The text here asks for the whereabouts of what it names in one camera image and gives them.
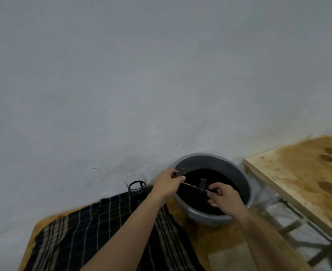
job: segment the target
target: hand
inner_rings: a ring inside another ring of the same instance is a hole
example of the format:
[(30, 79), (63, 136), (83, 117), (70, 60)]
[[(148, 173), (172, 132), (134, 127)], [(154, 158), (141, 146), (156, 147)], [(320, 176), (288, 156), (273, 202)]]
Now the hand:
[(162, 199), (164, 202), (168, 197), (175, 194), (179, 185), (186, 179), (185, 176), (172, 178), (176, 171), (176, 169), (172, 168), (166, 168), (161, 171), (153, 184), (153, 189), (150, 195), (152, 194), (155, 197)]
[(231, 185), (216, 182), (209, 186), (209, 190), (215, 188), (217, 188), (217, 194), (207, 192), (210, 197), (208, 200), (209, 204), (220, 208), (222, 212), (236, 219), (248, 212), (240, 198), (239, 192), (232, 188)]

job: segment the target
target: plaid fabric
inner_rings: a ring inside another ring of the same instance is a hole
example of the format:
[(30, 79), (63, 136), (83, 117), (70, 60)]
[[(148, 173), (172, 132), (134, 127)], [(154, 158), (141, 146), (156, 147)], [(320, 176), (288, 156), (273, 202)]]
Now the plaid fabric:
[[(78, 271), (120, 229), (143, 199), (123, 193), (102, 199), (47, 225), (24, 271)], [(164, 205), (137, 268), (204, 271), (183, 228)]]

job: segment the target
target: person's right arm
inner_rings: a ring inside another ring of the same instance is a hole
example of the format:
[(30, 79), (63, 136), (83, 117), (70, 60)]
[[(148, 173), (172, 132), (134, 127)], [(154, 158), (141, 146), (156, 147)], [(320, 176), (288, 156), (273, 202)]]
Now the person's right arm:
[(239, 193), (230, 185), (220, 182), (209, 186), (209, 190), (217, 189), (216, 193), (208, 192), (208, 202), (220, 208), (225, 214), (234, 218), (243, 229), (249, 250), (259, 271), (296, 271), (280, 252), (279, 248), (266, 234), (257, 220), (250, 214), (240, 198)]

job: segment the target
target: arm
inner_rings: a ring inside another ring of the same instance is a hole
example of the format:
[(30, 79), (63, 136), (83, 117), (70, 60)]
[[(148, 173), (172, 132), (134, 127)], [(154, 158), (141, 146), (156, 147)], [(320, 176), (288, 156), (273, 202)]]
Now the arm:
[(217, 194), (208, 192), (210, 197), (208, 202), (239, 223), (258, 270), (295, 271), (296, 268), (281, 254), (279, 248), (250, 214), (239, 193), (231, 186), (219, 182), (209, 186), (209, 189), (215, 188), (217, 188)]
[(151, 193), (81, 271), (137, 269), (159, 209), (185, 180), (184, 176), (172, 178), (174, 172), (165, 169), (157, 176)]

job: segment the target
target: person's left hand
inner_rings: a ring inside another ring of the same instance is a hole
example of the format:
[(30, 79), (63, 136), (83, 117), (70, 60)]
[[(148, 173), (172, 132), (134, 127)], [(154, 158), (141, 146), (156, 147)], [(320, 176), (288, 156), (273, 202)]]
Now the person's left hand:
[(186, 179), (185, 176), (172, 178), (176, 169), (166, 168), (161, 171), (154, 181), (153, 189), (150, 194), (165, 201), (168, 197), (176, 193), (179, 185)]

